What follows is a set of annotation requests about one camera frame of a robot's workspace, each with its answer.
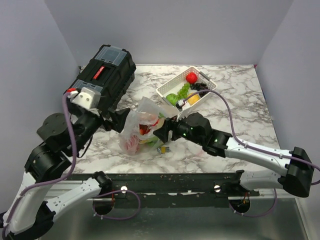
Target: gray wall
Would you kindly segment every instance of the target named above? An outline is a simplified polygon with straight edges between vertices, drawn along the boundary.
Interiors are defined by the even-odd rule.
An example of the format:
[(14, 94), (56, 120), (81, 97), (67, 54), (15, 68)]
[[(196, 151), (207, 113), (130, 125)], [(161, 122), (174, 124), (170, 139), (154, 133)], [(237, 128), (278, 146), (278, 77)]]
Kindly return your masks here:
[(61, 110), (77, 64), (43, 0), (0, 1), (0, 212), (41, 143), (36, 130)]
[(45, 0), (79, 65), (105, 43), (138, 64), (255, 64), (292, 0)]
[[(280, 146), (304, 148), (320, 165), (320, 1), (295, 0), (258, 63)], [(306, 199), (320, 236), (320, 187)]]

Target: green vegetable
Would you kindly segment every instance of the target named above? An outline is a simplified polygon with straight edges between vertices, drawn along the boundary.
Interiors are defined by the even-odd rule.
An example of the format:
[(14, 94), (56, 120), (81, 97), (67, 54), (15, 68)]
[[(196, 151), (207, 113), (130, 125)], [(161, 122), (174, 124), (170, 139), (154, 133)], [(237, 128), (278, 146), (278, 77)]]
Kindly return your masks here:
[(170, 93), (165, 97), (173, 106), (176, 105), (176, 102), (179, 101), (179, 97), (175, 95), (174, 93)]

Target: table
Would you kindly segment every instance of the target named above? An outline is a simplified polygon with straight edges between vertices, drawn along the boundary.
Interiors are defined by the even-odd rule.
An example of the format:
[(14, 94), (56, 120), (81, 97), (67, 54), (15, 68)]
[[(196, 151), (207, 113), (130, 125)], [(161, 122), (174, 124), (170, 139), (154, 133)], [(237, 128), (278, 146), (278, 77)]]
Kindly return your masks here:
[[(156, 88), (189, 66), (137, 65), (135, 80), (118, 104), (118, 109), (138, 106), (142, 96), (161, 104)], [(237, 135), (246, 141), (279, 148), (272, 119), (253, 65), (198, 65), (200, 71), (217, 83), (217, 89), (230, 105)], [(196, 109), (208, 118), (211, 127), (231, 132), (225, 104), (217, 96)], [(213, 157), (199, 145), (184, 139), (168, 142), (171, 152), (156, 150), (134, 156), (124, 154), (119, 147), (118, 134), (102, 129), (83, 158), (77, 160), (74, 173), (221, 173), (236, 170), (258, 171), (263, 167), (238, 159)]]

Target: gray floor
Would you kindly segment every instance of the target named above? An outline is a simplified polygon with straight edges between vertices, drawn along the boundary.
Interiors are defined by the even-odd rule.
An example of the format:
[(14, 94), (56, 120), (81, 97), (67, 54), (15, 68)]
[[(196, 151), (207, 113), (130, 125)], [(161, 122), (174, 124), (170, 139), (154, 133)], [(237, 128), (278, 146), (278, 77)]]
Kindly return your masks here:
[[(272, 199), (253, 199), (248, 213), (258, 214)], [(291, 198), (278, 201), (275, 211), (260, 218), (241, 217), (228, 208), (143, 209), (131, 220), (93, 217), (91, 201), (62, 216), (41, 240), (307, 240), (302, 220)], [(116, 209), (124, 217), (133, 209)]]

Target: yellow fruit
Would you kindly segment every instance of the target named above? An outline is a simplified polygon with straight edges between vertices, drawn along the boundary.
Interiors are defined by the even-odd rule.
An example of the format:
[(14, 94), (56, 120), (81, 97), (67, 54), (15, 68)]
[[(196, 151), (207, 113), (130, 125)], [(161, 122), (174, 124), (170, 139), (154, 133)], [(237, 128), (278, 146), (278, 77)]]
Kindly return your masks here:
[(187, 101), (188, 101), (188, 103), (192, 106), (192, 105), (195, 104), (199, 99), (200, 99), (199, 94), (196, 94), (196, 95), (190, 97)]

